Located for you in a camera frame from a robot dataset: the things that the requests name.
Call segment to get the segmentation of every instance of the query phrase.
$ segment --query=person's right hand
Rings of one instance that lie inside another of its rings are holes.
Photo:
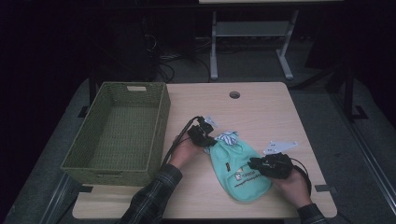
[[[292,203],[297,209],[312,203],[305,179],[298,171],[291,170],[290,176],[287,179],[269,179],[281,189],[286,200]]]

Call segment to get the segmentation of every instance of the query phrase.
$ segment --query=wooden table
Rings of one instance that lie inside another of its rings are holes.
[[[288,89],[283,83],[206,83],[168,84],[171,108],[163,155],[175,136],[195,116],[211,115],[219,125],[211,134],[235,130],[239,137],[260,154],[273,141],[296,141],[287,151],[307,168],[312,184],[312,200],[325,217],[337,213],[329,191],[316,192],[325,185],[322,172],[309,144]],[[240,93],[232,99],[231,91]],[[175,189],[164,218],[287,218],[297,217],[277,188],[272,187],[259,200],[241,203],[221,187],[209,155],[202,153],[183,168],[183,179]],[[81,192],[73,210],[76,218],[119,218],[128,208],[137,187],[93,186]]]

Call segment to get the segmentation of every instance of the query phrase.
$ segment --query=table hole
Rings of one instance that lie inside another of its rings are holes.
[[[230,97],[233,99],[238,99],[240,96],[241,96],[241,94],[238,91],[230,92]]]

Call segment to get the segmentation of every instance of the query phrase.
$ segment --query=small white object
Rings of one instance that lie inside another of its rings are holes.
[[[212,125],[215,128],[219,127],[218,124],[212,119],[212,117],[210,117],[210,115],[206,116],[205,122]]]
[[[297,142],[274,142],[270,141],[268,144],[267,149],[265,149],[262,153],[264,155],[272,155],[276,154],[279,152],[286,151],[288,149],[291,149],[292,147],[297,147],[298,143]]]

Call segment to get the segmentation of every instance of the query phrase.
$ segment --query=hand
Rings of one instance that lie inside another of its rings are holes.
[[[297,209],[312,203],[305,179],[298,171],[291,170],[290,176],[287,179],[270,179],[282,190],[286,200],[292,203]]]
[[[180,170],[181,167],[189,162],[196,154],[202,152],[204,152],[204,148],[196,146],[185,133],[181,137],[180,143],[175,148],[175,151],[172,153],[172,157],[168,163],[174,165]]]

